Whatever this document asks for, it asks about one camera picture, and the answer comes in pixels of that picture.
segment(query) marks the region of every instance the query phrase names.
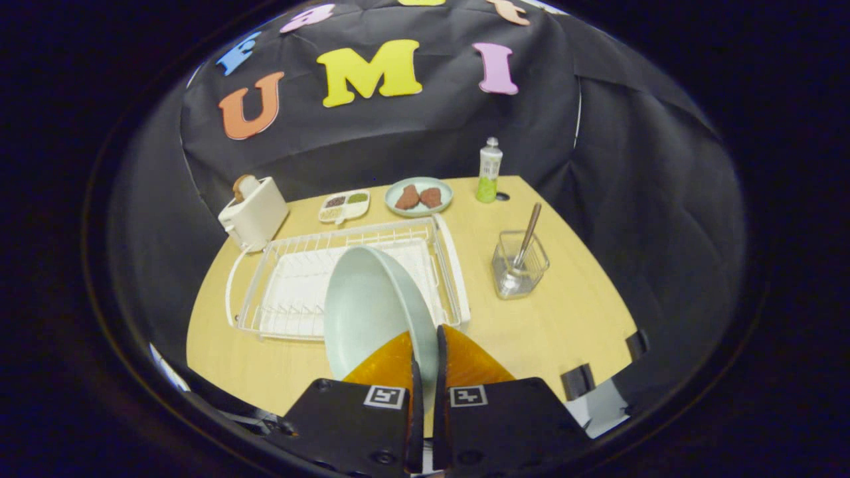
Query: bottle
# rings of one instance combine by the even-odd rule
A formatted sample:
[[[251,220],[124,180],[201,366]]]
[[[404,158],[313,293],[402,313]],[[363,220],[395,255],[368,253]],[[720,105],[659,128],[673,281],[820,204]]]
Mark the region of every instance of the bottle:
[[[496,180],[499,177],[499,167],[502,165],[502,150],[497,146],[499,140],[488,138],[487,146],[481,148],[481,170],[479,172],[479,188],[475,198],[481,202],[496,200]]]

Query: plate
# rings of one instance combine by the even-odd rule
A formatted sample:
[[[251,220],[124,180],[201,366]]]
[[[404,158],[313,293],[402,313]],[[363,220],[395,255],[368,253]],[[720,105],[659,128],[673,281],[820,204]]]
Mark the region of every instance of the plate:
[[[401,194],[404,192],[404,188],[408,185],[416,186],[416,192],[425,191],[428,188],[439,188],[440,191],[440,200],[443,202],[436,208],[428,208],[421,202],[416,205],[413,209],[399,209],[395,207],[395,203],[399,201]],[[451,203],[451,198],[455,195],[454,191],[451,190],[449,185],[435,178],[408,178],[402,179],[401,181],[395,183],[394,185],[389,186],[387,190],[387,194],[384,195],[383,200],[387,203],[387,207],[398,214],[399,216],[405,216],[406,218],[421,218],[423,216],[429,216],[433,213],[439,213],[443,209],[449,207],[449,203]]]
[[[424,403],[434,402],[437,332],[419,287],[397,260],[368,246],[346,251],[328,283],[324,320],[325,351],[337,380],[410,331]]]

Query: glass cup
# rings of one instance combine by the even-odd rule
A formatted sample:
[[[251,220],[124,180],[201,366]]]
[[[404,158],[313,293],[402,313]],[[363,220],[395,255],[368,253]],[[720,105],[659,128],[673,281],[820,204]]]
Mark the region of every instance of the glass cup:
[[[514,263],[524,238],[524,230],[505,230],[499,234],[499,242],[493,253],[493,278],[496,280],[496,294],[502,299],[518,299],[528,295],[549,268],[546,251],[534,234],[522,263]]]

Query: yellow foam letter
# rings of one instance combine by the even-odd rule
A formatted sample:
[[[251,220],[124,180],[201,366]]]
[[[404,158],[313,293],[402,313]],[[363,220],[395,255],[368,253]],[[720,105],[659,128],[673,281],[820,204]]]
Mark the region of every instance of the yellow foam letter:
[[[327,98],[322,100],[322,105],[332,108],[354,101],[354,93],[347,88],[346,80],[363,98],[371,98],[381,76],[383,85],[378,92],[383,96],[421,92],[422,85],[413,72],[413,51],[417,48],[419,42],[416,40],[391,40],[381,45],[368,63],[351,48],[321,55],[316,62],[324,65],[327,72]]]
[[[245,139],[257,134],[277,118],[280,109],[278,105],[277,83],[283,78],[283,71],[278,71],[257,80],[254,85],[260,89],[260,101],[263,110],[260,116],[247,121],[242,110],[242,98],[248,93],[248,88],[237,89],[228,94],[218,103],[224,120],[224,133],[231,139]]]
[[[436,7],[442,5],[445,0],[399,0],[406,7]]]

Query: drying rack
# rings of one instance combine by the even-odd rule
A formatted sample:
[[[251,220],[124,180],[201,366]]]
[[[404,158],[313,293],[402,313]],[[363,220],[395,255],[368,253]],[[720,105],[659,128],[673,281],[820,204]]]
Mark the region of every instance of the drying rack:
[[[225,292],[228,323],[260,338],[323,340],[324,304],[331,273],[353,246],[377,248],[411,274],[435,326],[468,322],[469,303],[457,250],[439,215],[335,230],[272,241],[263,249],[238,316],[230,309],[230,285],[244,253],[234,262]]]

